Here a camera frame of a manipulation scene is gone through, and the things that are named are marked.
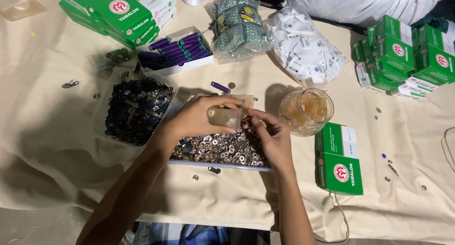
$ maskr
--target yamalon logo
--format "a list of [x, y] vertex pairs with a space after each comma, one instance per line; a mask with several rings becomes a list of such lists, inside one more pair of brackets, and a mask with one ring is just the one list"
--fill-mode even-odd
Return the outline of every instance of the yamalon logo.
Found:
[[336, 164], [335, 167], [333, 167], [333, 174], [338, 181], [343, 183], [349, 179], [348, 168], [343, 164]]
[[109, 9], [114, 14], [124, 14], [130, 9], [130, 4], [124, 0], [114, 0], [109, 4]]
[[403, 48], [396, 43], [392, 45], [392, 49], [394, 50], [395, 54], [397, 54], [398, 56], [405, 55], [405, 51], [403, 50]]
[[437, 54], [436, 60], [442, 67], [444, 67], [444, 68], [449, 67], [449, 62], [447, 61], [447, 58], [445, 58], [445, 56]]

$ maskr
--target glass jar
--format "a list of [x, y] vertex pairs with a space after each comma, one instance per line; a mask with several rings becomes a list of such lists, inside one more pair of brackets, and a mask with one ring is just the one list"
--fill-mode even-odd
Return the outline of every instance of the glass jar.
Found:
[[318, 133], [333, 116], [332, 99], [322, 90], [294, 91], [281, 102], [278, 118], [291, 128], [291, 134], [309, 137]]

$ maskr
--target beige cloth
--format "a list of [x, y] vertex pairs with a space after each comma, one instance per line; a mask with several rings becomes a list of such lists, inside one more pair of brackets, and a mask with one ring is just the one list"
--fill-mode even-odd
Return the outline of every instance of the beige cloth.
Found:
[[[137, 155], [95, 139], [88, 127], [97, 104], [92, 95], [103, 90], [111, 72], [93, 70], [86, 56], [121, 45], [72, 22], [58, 0], [47, 1], [45, 14], [16, 22], [0, 18], [0, 206], [93, 210]], [[202, 6], [178, 0], [177, 10], [160, 37], [193, 25], [204, 31], [211, 21]], [[259, 13], [265, 19], [274, 10], [260, 7]], [[350, 56], [350, 41], [358, 35], [325, 23], [316, 26]], [[204, 35], [208, 40], [213, 36]], [[60, 88], [71, 79], [80, 84]], [[180, 86], [181, 99], [198, 91], [217, 92], [212, 80], [234, 82], [236, 94], [257, 96], [256, 108], [273, 114], [281, 98], [298, 87], [271, 55], [211, 64], [172, 79]], [[444, 85], [419, 101], [376, 95], [360, 88], [352, 61], [326, 86], [335, 105], [332, 122], [356, 129], [365, 195], [338, 197], [352, 238], [455, 244], [455, 173], [441, 147], [444, 131], [455, 126], [454, 88]], [[455, 150], [455, 129], [447, 138]], [[314, 232], [327, 240], [343, 239], [346, 226], [339, 208], [315, 185], [314, 138], [292, 137], [292, 148]], [[197, 182], [191, 179], [195, 174]], [[170, 165], [140, 220], [269, 229], [278, 208], [272, 177], [229, 168], [216, 175], [205, 167]]]

